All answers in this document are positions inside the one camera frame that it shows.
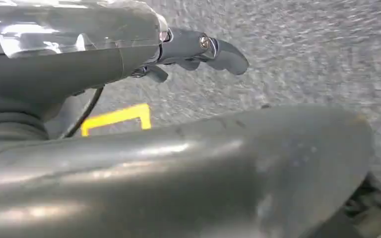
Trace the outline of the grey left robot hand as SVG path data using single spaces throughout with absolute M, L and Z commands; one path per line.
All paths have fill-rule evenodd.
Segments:
M 162 64 L 243 74 L 233 45 L 137 0 L 0 0 L 0 238 L 307 238 L 363 182 L 359 113 L 275 106 L 50 139 L 65 100 Z

